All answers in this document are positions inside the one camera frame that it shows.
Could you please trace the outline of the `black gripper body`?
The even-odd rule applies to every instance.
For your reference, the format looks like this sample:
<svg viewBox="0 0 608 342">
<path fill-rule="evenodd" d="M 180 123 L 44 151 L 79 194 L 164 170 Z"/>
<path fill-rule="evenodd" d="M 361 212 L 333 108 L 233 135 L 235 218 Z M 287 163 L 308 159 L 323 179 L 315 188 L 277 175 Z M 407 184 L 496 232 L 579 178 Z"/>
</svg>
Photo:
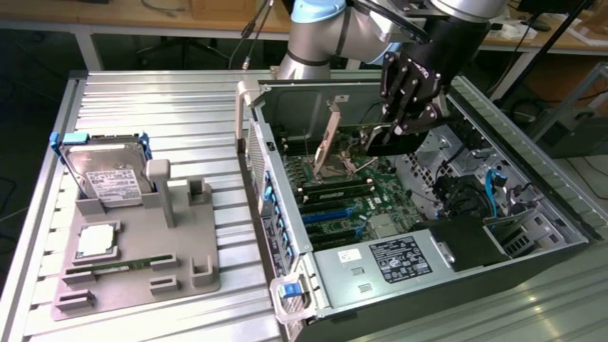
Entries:
<svg viewBox="0 0 608 342">
<path fill-rule="evenodd" d="M 489 22 L 473 23 L 455 17 L 428 19 L 424 30 L 431 42 L 407 44 L 401 53 L 432 76 L 439 73 L 441 85 L 447 85 L 473 58 L 489 29 Z"/>
</svg>

